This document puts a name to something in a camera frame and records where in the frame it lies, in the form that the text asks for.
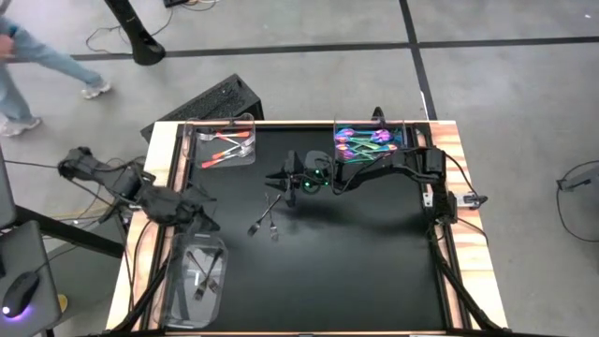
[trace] concrete floor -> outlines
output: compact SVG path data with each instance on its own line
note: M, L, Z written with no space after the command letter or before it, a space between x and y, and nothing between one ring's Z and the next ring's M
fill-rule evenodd
M169 10L161 1L131 2L149 31L166 22ZM412 0L409 6L420 41L599 35L594 1ZM17 1L7 15L72 54L90 53L85 38L116 23L103 2L76 0ZM207 12L176 8L171 25L156 38L176 51L403 42L407 35L397 0L222 0ZM116 32L92 44L128 51ZM474 184L490 198L482 217L510 327L596 335L599 247L565 233L554 196L555 180L599 156L599 46L423 50L422 56L438 117L458 121ZM115 90L87 102L72 79L37 65L10 66L45 124L26 137L3 140L7 158L53 164L80 145L104 159L145 154L138 133L143 126L232 73L262 98L271 120L366 118L377 105L388 118L425 118L408 50L168 58L151 67L128 60L84 64L110 79ZM91 201L52 170L9 167L9 176L17 202L39 212L72 212ZM593 227L599 212L592 204L598 196L592 186L562 196L564 217L581 235L599 238ZM108 229L97 230L118 240ZM59 244L50 241L48 248ZM65 256L76 258L77 252ZM81 263L94 266L100 258L90 253ZM102 262L106 277L86 283L75 275L69 279L66 266L73 261L56 259L65 270L62 288L102 287L110 293L116 261ZM58 327L58 336L103 329L110 295L83 296L80 303L89 310Z

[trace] table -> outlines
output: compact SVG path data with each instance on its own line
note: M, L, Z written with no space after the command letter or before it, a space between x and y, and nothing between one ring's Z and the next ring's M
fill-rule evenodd
M418 122L405 121L406 123L429 123L431 138L433 143L457 159L468 174L468 169L461 148L460 136L455 122ZM256 124L289 124L289 125L332 125L333 121L262 121ZM177 136L177 122L160 122L154 126L153 138L150 143L150 149L146 159L145 170L156 176L157 185L166 185L169 175L173 175L175 189L181 188L183 181L184 160L175 163L176 172L170 172L173 150ZM468 186L463 180L458 168L451 162L447 162L447 187L454 192L467 192ZM463 218L477 226L482 227L478 211L465 211L460 209L459 217ZM134 249L139 239L139 234L145 226L147 219L142 212L134 215L131 228L127 238L127 252L130 256L134 255ZM457 259L460 265L460 274L466 288L473 295L475 300L489 317L501 326L506 326L503 306L499 296L499 290L496 285L495 276L490 261L489 250L485 240L480 235L474 233L468 227L456 224L453 226L453 235L450 239L455 242ZM136 282L134 286L134 297L141 295L148 283L149 271L152 265L153 252L157 238L157 226L151 224L144 232L139 244ZM446 281L446 292L449 299L449 312L451 314L453 326L463 327L460 318L460 309L450 285ZM114 298L110 308L109 321L107 329L118 325L127 313L127 303L129 298L129 284L127 280L126 265L123 259ZM150 322L150 328L154 327L153 320Z

